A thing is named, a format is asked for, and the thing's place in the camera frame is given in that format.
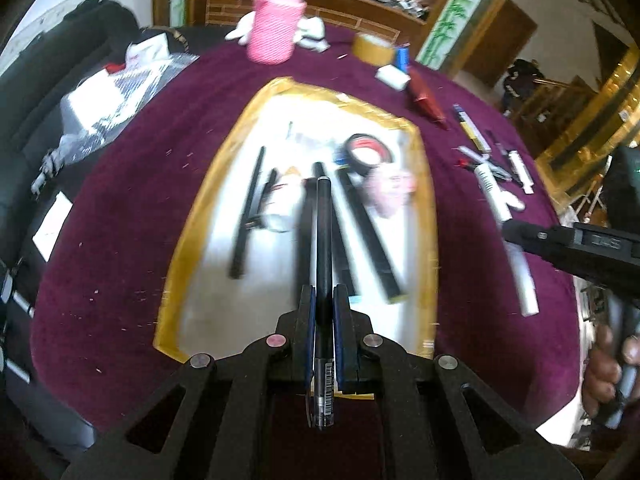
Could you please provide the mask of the person's right hand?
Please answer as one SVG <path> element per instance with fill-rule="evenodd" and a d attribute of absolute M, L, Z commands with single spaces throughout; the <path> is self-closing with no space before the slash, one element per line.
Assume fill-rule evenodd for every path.
<path fill-rule="evenodd" d="M 598 325 L 582 380 L 582 407 L 591 418 L 598 414 L 601 405 L 614 399 L 615 386 L 622 377 L 622 368 L 615 359 L 613 347 L 612 330 L 606 325 Z M 625 363 L 638 368 L 636 382 L 629 396 L 629 404 L 634 404 L 639 401 L 638 335 L 624 341 L 622 352 Z"/>

